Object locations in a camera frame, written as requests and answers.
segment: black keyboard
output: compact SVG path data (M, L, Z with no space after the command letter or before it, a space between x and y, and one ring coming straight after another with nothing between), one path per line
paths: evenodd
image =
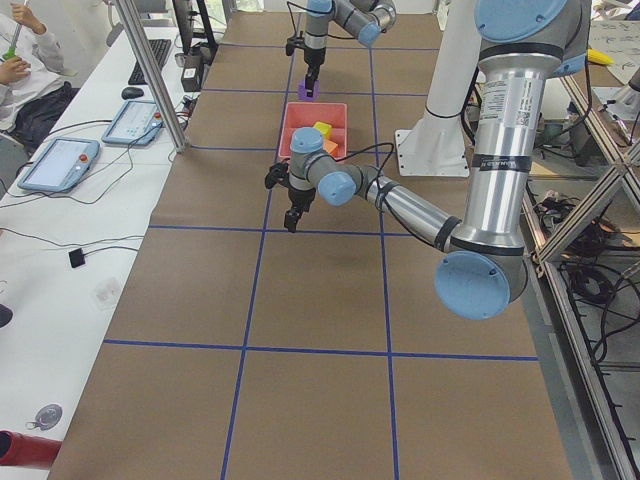
M162 70L164 64L167 63L167 57L169 56L173 42L171 40L161 38L149 40L149 43L151 44L153 55L156 57L156 61L160 66L160 70ZM144 73L142 73L142 68L140 68L140 64L136 62L136 66L133 67L133 72L131 72L131 76L129 77L129 85L145 85L146 83Z

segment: white desk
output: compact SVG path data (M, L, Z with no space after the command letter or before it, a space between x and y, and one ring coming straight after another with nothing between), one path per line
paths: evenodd
M174 39L174 28L148 29L149 38ZM55 128L88 120L110 119L122 105L121 90L135 62L123 33L89 77ZM162 73L174 105L184 96L180 72L173 58ZM143 86L151 98L149 88ZM64 130L57 135L100 140L107 124ZM92 172L106 166L124 151L102 146ZM58 243L87 243L106 238L144 235L171 167L173 144L163 129L146 148L132 149L133 169L92 205L70 199L42 198L0 209L0 226L37 235ZM127 155L78 185L71 195L94 200L119 175L131 168ZM26 192L15 184L14 195ZM23 200L5 195L1 206ZM88 252L109 245L138 248L141 240L100 243ZM0 235L0 303L14 312L0 329L0 430L63 439L91 371L114 305L99 303L96 289L117 286L114 302L124 286L136 253L109 249L87 257L86 265L72 269L68 252L39 240L4 232ZM63 408L61 422L49 431L29 431L38 410L50 403ZM48 472L0 467L3 480L36 480Z

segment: person's hand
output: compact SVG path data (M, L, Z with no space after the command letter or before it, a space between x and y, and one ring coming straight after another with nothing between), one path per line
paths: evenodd
M38 20L31 9L26 5L12 3L11 13L13 14L13 19L16 22L18 22L20 25L24 25L25 27L30 28L36 35L42 35L47 31L47 27L44 26L44 23Z
M28 68L30 63L25 62L20 57L13 57L0 64L0 83L9 85L31 75Z

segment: purple block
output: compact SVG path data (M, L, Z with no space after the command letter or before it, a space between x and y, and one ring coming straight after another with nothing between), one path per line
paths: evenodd
M313 84L313 94L307 96L307 89L304 88L304 79L298 84L298 100L301 102L315 102L318 98L318 81Z

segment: blue framed device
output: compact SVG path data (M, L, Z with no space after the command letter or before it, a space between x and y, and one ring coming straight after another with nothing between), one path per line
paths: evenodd
M100 152L100 143L82 138L57 138L38 155L18 182L23 190L64 192L77 185Z
M108 145L145 146L156 138L162 127L158 107L153 100L127 100L102 135Z

